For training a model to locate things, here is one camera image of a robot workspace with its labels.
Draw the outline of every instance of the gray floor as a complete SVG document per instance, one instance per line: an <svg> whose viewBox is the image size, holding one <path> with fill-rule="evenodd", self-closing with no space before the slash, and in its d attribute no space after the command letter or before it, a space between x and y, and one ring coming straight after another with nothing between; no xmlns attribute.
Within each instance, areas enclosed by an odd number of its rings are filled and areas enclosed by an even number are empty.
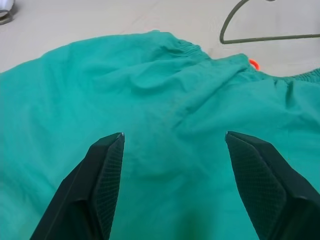
<svg viewBox="0 0 320 240"><path fill-rule="evenodd" d="M17 0L0 26L0 72L70 42L158 29L198 44L212 58L245 53L275 76L320 67L320 38L222 45L219 32L240 0ZM320 0L250 0L225 39L319 34Z"/></svg>

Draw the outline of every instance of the cloth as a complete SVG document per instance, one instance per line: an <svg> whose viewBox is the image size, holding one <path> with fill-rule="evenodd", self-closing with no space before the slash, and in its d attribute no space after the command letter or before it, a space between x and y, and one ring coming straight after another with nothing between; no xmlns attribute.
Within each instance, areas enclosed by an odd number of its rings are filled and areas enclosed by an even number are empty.
<svg viewBox="0 0 320 240"><path fill-rule="evenodd" d="M99 138L125 133L111 240L257 240L226 131L272 143L320 191L320 69L256 71L170 33L75 42L0 75L1 239L27 239Z"/></svg>

